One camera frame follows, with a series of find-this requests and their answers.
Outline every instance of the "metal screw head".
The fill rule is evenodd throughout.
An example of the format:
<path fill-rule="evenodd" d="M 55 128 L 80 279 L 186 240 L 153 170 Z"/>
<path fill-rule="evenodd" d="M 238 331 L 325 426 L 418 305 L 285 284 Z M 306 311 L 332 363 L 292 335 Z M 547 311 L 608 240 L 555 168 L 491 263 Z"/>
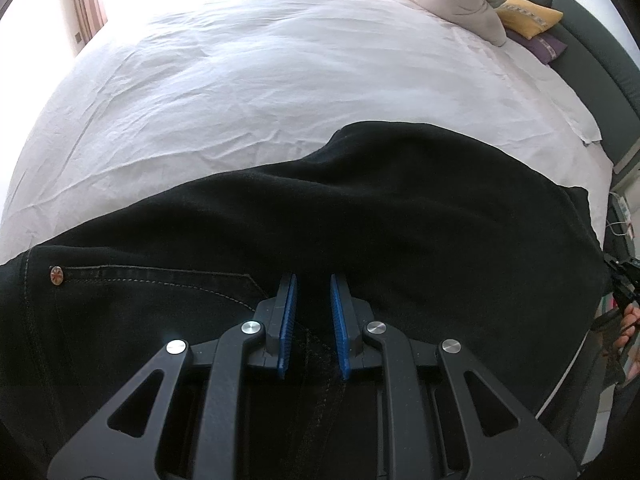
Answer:
<path fill-rule="evenodd" d="M 181 354 L 185 348 L 187 348 L 187 343 L 182 339 L 174 339 L 166 344 L 166 351 L 173 355 Z"/>
<path fill-rule="evenodd" d="M 257 321 L 247 321 L 242 324 L 242 331 L 245 334 L 257 334 L 262 329 L 262 326 Z"/>
<path fill-rule="evenodd" d="M 51 267 L 49 277 L 51 278 L 51 283 L 55 286 L 62 285 L 62 282 L 65 281 L 65 273 L 62 272 L 62 268 L 59 266 Z"/>
<path fill-rule="evenodd" d="M 386 325 L 382 321 L 371 321 L 367 324 L 367 332 L 372 334 L 383 334 L 386 332 Z"/>
<path fill-rule="evenodd" d="M 455 339 L 445 339 L 442 342 L 442 349 L 449 354 L 457 354 L 461 348 L 462 345 Z"/>

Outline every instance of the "white bed sheet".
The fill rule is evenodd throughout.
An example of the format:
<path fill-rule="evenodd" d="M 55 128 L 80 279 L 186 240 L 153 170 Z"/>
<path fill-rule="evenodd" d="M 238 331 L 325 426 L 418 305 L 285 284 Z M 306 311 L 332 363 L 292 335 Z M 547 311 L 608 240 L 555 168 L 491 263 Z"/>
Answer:
<path fill-rule="evenodd" d="M 299 158 L 362 120 L 437 124 L 586 188 L 602 241 L 611 163 L 580 139 L 597 126 L 521 46 L 405 0 L 144 3 L 98 33 L 38 118 L 0 263 L 178 184 Z"/>

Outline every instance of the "dark green headboard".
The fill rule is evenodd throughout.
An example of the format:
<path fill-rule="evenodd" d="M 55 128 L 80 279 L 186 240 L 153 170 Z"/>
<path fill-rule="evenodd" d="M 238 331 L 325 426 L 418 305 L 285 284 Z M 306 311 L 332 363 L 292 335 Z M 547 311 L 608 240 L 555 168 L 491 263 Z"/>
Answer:
<path fill-rule="evenodd" d="M 564 12 L 549 32 L 568 45 L 551 63 L 591 111 L 613 161 L 612 186 L 640 163 L 640 69 L 611 33 L 575 0 L 530 0 Z"/>

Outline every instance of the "wrinkled fabric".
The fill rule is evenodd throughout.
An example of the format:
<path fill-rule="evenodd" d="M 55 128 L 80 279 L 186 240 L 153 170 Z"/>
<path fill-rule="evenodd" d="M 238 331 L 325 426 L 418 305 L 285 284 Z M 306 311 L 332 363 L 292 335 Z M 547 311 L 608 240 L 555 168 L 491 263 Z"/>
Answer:
<path fill-rule="evenodd" d="M 307 155 L 365 120 L 437 124 L 583 187 L 602 240 L 611 163 L 581 140 L 598 127 L 519 45 L 494 47 L 408 0 L 129 3 L 26 141 L 0 262 L 183 182 Z"/>
<path fill-rule="evenodd" d="M 331 273 L 409 338 L 460 341 L 537 413 L 607 277 L 586 195 L 437 126 L 364 122 L 300 160 L 149 197 L 0 266 L 0 421 L 46 465 L 164 344 L 250 319 L 289 270 L 301 393 L 252 396 L 269 452 L 243 478 L 370 480 L 375 388 L 340 380 Z"/>

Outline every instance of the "copper rivet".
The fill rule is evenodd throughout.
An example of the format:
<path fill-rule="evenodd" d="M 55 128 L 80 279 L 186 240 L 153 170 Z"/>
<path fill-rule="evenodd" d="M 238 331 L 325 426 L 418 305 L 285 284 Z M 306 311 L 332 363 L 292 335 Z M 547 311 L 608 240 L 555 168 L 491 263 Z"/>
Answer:
<path fill-rule="evenodd" d="M 51 283 L 55 286 L 62 285 L 62 282 L 65 281 L 65 273 L 62 272 L 62 268 L 58 266 L 51 268 L 49 276 L 51 278 Z"/>

